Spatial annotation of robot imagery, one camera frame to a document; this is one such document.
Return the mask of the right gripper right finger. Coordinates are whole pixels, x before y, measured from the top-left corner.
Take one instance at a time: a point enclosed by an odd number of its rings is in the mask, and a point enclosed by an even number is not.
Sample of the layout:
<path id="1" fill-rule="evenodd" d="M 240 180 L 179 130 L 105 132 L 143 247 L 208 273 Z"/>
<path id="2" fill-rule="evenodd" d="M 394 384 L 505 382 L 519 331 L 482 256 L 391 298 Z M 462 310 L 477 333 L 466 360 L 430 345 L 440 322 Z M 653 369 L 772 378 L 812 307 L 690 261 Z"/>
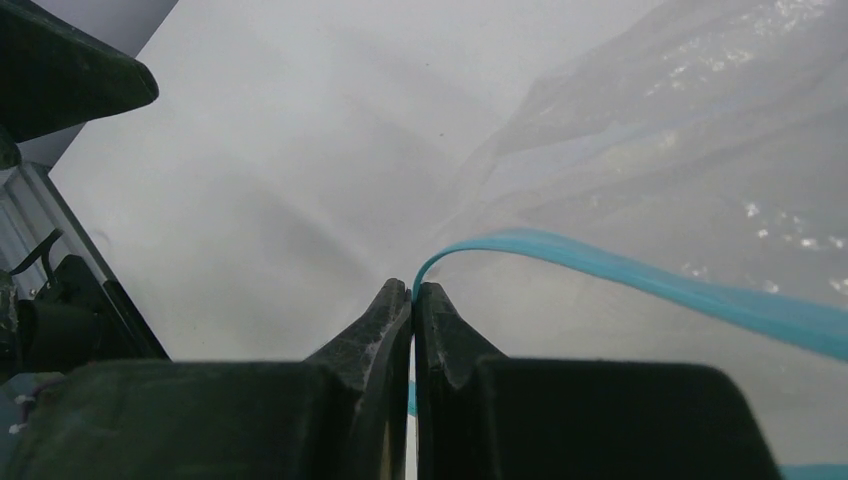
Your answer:
<path id="1" fill-rule="evenodd" d="M 425 283 L 413 304 L 422 479 L 777 479 L 741 391 L 681 363 L 511 358 Z"/>

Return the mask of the clear zip top bag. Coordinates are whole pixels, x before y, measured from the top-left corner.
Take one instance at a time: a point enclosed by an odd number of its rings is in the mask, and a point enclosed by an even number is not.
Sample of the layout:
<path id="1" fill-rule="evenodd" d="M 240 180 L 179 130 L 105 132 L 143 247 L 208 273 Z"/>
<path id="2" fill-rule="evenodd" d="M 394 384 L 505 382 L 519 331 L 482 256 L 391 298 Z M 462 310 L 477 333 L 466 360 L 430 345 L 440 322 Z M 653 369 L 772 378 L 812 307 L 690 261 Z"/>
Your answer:
<path id="1" fill-rule="evenodd" d="M 416 65 L 485 104 L 404 268 L 519 357 L 698 363 L 786 479 L 847 475 L 847 5 L 438 2 Z"/>

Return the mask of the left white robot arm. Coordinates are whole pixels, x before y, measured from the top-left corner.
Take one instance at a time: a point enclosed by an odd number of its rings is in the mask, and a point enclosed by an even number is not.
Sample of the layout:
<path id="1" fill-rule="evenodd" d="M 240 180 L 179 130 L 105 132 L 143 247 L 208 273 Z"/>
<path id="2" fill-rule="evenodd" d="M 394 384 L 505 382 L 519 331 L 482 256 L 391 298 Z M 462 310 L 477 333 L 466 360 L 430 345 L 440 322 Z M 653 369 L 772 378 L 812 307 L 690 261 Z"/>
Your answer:
<path id="1" fill-rule="evenodd" d="M 24 143 L 152 103 L 138 60 L 31 1 L 1 5 L 1 375 L 166 353 Z"/>

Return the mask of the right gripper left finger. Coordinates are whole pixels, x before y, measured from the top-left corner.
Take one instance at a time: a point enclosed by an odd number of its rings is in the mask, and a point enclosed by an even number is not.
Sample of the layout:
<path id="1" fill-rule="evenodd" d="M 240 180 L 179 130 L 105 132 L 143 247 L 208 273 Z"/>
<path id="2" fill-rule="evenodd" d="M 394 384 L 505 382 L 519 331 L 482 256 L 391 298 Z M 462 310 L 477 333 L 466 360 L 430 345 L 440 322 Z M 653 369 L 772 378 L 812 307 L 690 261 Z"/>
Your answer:
<path id="1" fill-rule="evenodd" d="M 296 362 L 111 361 L 41 390 L 5 479 L 401 479 L 411 303 L 390 279 Z"/>

